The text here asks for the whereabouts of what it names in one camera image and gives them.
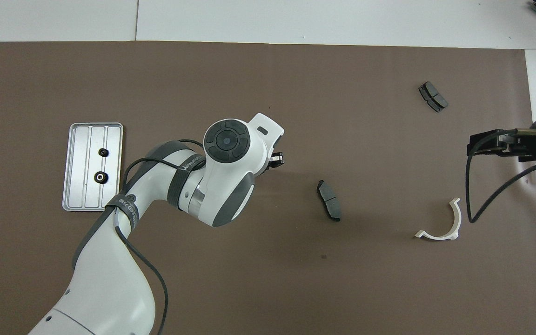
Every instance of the black nut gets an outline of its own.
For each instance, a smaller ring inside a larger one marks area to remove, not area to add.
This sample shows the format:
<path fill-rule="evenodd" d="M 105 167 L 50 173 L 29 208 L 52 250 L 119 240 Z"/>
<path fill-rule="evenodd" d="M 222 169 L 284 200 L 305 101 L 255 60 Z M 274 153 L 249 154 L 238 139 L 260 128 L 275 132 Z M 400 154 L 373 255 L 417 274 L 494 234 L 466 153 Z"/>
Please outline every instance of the black nut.
<path fill-rule="evenodd" d="M 109 175 L 105 172 L 99 171 L 94 174 L 94 181 L 98 184 L 105 184 L 109 180 Z"/>

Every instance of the curved plastic part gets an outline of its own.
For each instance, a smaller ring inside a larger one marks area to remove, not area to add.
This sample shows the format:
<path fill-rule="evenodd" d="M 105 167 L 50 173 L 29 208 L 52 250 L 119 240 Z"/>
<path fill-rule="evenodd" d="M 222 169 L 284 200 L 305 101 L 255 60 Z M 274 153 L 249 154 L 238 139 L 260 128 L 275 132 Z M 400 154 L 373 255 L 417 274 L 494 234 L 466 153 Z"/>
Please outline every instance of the curved plastic part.
<path fill-rule="evenodd" d="M 452 225 L 452 229 L 440 237 L 432 236 L 426 233 L 424 230 L 417 231 L 417 234 L 415 234 L 416 237 L 427 237 L 431 240 L 436 241 L 443 241 L 443 240 L 455 240 L 458 237 L 458 229 L 460 228 L 460 223 L 462 222 L 462 215 L 460 214 L 460 208 L 458 206 L 458 202 L 460 201 L 460 198 L 454 198 L 451 202 L 449 202 L 450 207 L 452 207 L 452 211 L 455 214 L 455 222 Z"/>

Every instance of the round control button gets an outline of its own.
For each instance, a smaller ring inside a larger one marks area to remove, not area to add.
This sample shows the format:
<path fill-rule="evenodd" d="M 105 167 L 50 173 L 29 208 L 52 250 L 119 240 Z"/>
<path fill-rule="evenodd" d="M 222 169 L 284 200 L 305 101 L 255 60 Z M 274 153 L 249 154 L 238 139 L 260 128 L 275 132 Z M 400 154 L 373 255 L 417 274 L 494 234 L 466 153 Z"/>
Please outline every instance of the round control button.
<path fill-rule="evenodd" d="M 222 150 L 229 151 L 237 146 L 237 134 L 234 131 L 226 129 L 221 131 L 216 137 L 216 145 Z"/>
<path fill-rule="evenodd" d="M 208 155 L 221 163 L 229 163 L 229 154 L 218 150 L 216 147 L 208 148 Z"/>
<path fill-rule="evenodd" d="M 247 138 L 242 138 L 239 142 L 239 145 L 237 146 L 237 149 L 233 150 L 233 157 L 239 158 L 241 155 L 247 152 L 247 144 L 249 143 L 249 140 Z"/>
<path fill-rule="evenodd" d="M 243 123 L 240 123 L 237 120 L 227 120 L 225 121 L 225 126 L 227 128 L 230 128 L 236 131 L 237 134 L 240 134 L 240 135 L 247 133 L 247 127 Z"/>
<path fill-rule="evenodd" d="M 212 127 L 210 127 L 210 129 L 208 129 L 208 131 L 206 132 L 206 143 L 214 142 L 216 133 L 221 130 L 223 125 L 224 122 L 215 123 Z"/>

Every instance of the black cable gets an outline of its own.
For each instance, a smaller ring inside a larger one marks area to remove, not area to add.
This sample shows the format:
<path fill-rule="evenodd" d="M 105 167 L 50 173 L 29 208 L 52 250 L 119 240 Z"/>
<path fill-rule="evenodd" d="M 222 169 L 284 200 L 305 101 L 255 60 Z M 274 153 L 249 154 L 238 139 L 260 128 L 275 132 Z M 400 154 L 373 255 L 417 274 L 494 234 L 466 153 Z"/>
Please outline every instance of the black cable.
<path fill-rule="evenodd" d="M 129 171 L 136 165 L 138 165 L 139 163 L 142 163 L 143 161 L 155 161 L 157 163 L 162 163 L 164 165 L 168 165 L 170 166 L 171 168 L 173 169 L 179 169 L 179 166 L 173 164 L 173 163 L 170 163 L 168 161 L 163 161 L 162 159 L 156 159 L 156 158 L 152 158 L 152 157 L 143 157 L 143 158 L 140 158 L 140 159 L 136 159 L 135 161 L 133 161 L 126 169 L 125 169 L 125 172 L 123 173 L 123 179 L 121 180 L 121 188 L 124 188 L 125 185 L 127 185 L 127 176 L 129 174 Z"/>
<path fill-rule="evenodd" d="M 179 140 L 179 142 L 187 142 L 187 143 L 193 143 L 195 144 L 196 146 L 200 146 L 200 148 L 204 148 L 204 145 L 196 140 L 190 140 L 189 138 L 183 138 L 181 140 Z"/>
<path fill-rule="evenodd" d="M 129 250 L 131 250 L 132 253 L 134 253 L 134 255 L 136 255 L 138 258 L 140 258 L 140 260 L 142 260 L 154 272 L 154 274 L 157 276 L 158 280 L 160 281 L 160 284 L 162 285 L 162 291 L 164 292 L 164 310 L 162 311 L 162 319 L 161 319 L 161 322 L 160 322 L 160 326 L 158 328 L 158 335 L 161 335 L 162 327 L 164 327 L 164 321 L 167 318 L 167 310 L 168 310 L 167 285 L 165 284 L 164 279 L 162 279 L 162 275 L 160 274 L 160 272 L 158 272 L 158 270 L 154 267 L 154 265 L 149 260 L 147 260 L 146 257 L 144 257 L 144 255 L 142 255 L 136 249 L 136 247 L 134 247 L 132 245 L 132 243 L 127 240 L 127 238 L 125 238 L 125 236 L 123 235 L 123 233 L 121 232 L 121 229 L 119 229 L 119 227 L 115 226 L 115 232 L 117 232 L 117 235 L 119 236 L 119 238 L 121 239 L 123 244 L 125 244 L 125 246 Z"/>
<path fill-rule="evenodd" d="M 193 143 L 197 146 L 200 146 L 201 148 L 204 148 L 204 145 L 196 140 L 190 140 L 188 138 L 183 138 L 181 140 L 179 140 L 179 142 L 188 142 L 188 143 Z M 156 163 L 162 163 L 164 165 L 168 165 L 170 166 L 171 168 L 173 169 L 179 169 L 179 166 L 173 164 L 173 163 L 170 163 L 169 161 L 164 161 L 162 159 L 156 159 L 156 158 L 152 158 L 152 157 L 143 157 L 143 158 L 140 158 L 140 159 L 136 159 L 135 161 L 133 161 L 126 169 L 125 169 L 125 173 L 123 174 L 123 179 L 121 180 L 121 189 L 123 189 L 125 187 L 125 185 L 127 185 L 127 176 L 129 175 L 129 172 L 130 170 L 132 170 L 134 168 L 134 166 L 138 165 L 139 163 L 142 163 L 143 161 L 155 161 Z M 196 171 L 196 170 L 200 170 L 202 167 L 204 167 L 204 165 L 206 165 L 206 161 L 200 163 L 199 165 L 195 166 L 194 169 L 192 169 L 192 171 Z"/>
<path fill-rule="evenodd" d="M 181 139 L 181 140 L 179 140 L 179 142 L 193 143 L 193 144 L 196 144 L 196 145 L 200 146 L 201 148 L 204 148 L 202 143 L 200 143 L 200 142 L 198 142 L 196 140 Z M 143 161 L 155 161 L 156 163 L 161 163 L 161 164 L 164 164 L 164 165 L 168 165 L 168 166 L 172 167 L 173 169 L 179 169 L 179 166 L 177 166 L 177 165 L 175 165 L 173 163 L 170 163 L 169 161 L 164 161 L 162 159 L 156 159 L 156 158 L 152 158 L 152 157 L 143 157 L 143 158 L 140 158 L 140 159 L 136 159 L 135 161 L 133 161 L 125 169 L 125 173 L 123 174 L 123 179 L 121 181 L 121 188 L 122 189 L 125 188 L 125 185 L 127 185 L 127 176 L 129 175 L 130 170 L 132 170 L 134 168 L 134 166 L 138 165 L 139 163 L 142 163 Z M 196 165 L 194 167 L 194 169 L 192 169 L 192 170 L 193 171 L 199 170 L 204 165 L 206 165 L 206 161 L 203 161 L 202 163 Z M 168 310 L 167 285 L 165 284 L 164 279 L 162 279 L 162 275 L 160 274 L 160 272 L 158 272 L 158 270 L 154 267 L 154 265 L 152 265 L 152 263 L 149 260 L 147 260 L 146 257 L 144 257 L 144 255 L 142 255 L 142 253 L 140 253 L 136 249 L 136 247 L 134 247 L 132 245 L 132 243 L 127 240 L 127 238 L 125 238 L 125 236 L 123 235 L 123 233 L 121 232 L 121 229 L 119 229 L 119 227 L 115 227 L 115 232 L 117 233 L 117 235 L 119 236 L 119 239 L 121 239 L 123 244 L 125 244 L 125 246 L 129 250 L 131 250 L 132 253 L 134 253 L 134 255 L 136 255 L 138 258 L 140 258 L 140 260 L 142 260 L 147 265 L 147 267 L 149 267 L 154 272 L 154 274 L 157 276 L 158 280 L 160 281 L 160 284 L 162 285 L 162 291 L 164 292 L 164 310 L 162 312 L 162 320 L 160 322 L 160 327 L 158 328 L 158 335 L 160 335 L 162 333 L 162 328 L 164 327 L 164 322 L 165 322 L 165 320 L 167 318 L 167 310 Z"/>
<path fill-rule="evenodd" d="M 530 174 L 531 172 L 536 170 L 536 165 L 533 165 L 533 166 L 529 167 L 528 169 L 522 171 L 521 173 L 517 174 L 516 176 L 513 176 L 512 178 L 510 178 L 510 180 L 508 180 L 507 182 L 502 184 L 502 186 L 500 186 L 498 189 L 496 189 L 496 191 L 492 195 L 490 195 L 489 198 L 487 198 L 487 200 L 485 200 L 485 202 L 483 203 L 481 208 L 479 208 L 479 210 L 477 211 L 477 213 L 475 214 L 474 217 L 471 216 L 469 175 L 470 175 L 470 162 L 473 159 L 473 156 L 475 155 L 477 150 L 479 150 L 479 148 L 481 148 L 481 146 L 483 144 L 485 144 L 486 142 L 489 142 L 490 140 L 493 140 L 494 138 L 497 138 L 498 136 L 501 136 L 501 135 L 508 135 L 508 136 L 514 135 L 516 132 L 517 132 L 517 130 L 515 130 L 515 129 L 512 130 L 512 131 L 498 131 L 498 132 L 495 132 L 495 133 L 490 134 L 488 136 L 485 136 L 484 138 L 479 140 L 473 146 L 472 150 L 469 152 L 469 157 L 468 157 L 468 159 L 466 161 L 466 171 L 465 171 L 465 176 L 464 176 L 464 186 L 466 188 L 466 212 L 467 212 L 467 215 L 468 215 L 470 223 L 475 223 L 479 219 L 481 214 L 483 214 L 483 211 L 487 208 L 487 206 L 489 206 L 489 204 L 491 204 L 491 202 L 493 200 L 495 200 L 496 197 L 498 195 L 500 195 L 500 193 L 502 193 L 502 191 L 507 189 L 510 185 L 514 184 L 515 181 L 523 178 L 527 174 Z"/>

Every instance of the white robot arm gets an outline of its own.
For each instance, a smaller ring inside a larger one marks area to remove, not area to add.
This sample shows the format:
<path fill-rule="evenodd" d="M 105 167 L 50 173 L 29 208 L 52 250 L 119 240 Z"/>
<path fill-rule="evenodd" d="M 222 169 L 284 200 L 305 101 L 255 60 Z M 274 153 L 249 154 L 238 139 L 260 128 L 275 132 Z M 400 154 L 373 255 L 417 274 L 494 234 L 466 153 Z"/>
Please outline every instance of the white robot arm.
<path fill-rule="evenodd" d="M 151 150 L 148 156 L 158 161 L 143 163 L 107 204 L 74 255 L 66 292 L 29 335 L 149 334 L 153 294 L 116 227 L 127 238 L 155 200 L 211 227 L 231 222 L 247 204 L 255 177 L 283 163 L 281 155 L 272 158 L 283 134 L 276 122 L 257 114 L 249 122 L 212 125 L 204 136 L 206 157 L 180 141 Z"/>

